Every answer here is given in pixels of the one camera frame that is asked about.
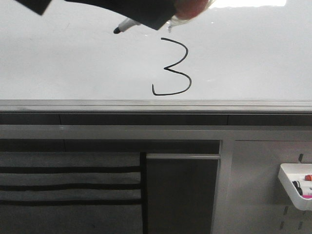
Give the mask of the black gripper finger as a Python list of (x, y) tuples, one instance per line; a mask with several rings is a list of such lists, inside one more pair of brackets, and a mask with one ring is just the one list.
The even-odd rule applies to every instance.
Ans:
[(19, 4), (42, 16), (52, 0), (16, 0)]
[(114, 11), (147, 27), (158, 30), (177, 13), (173, 0), (76, 0)]

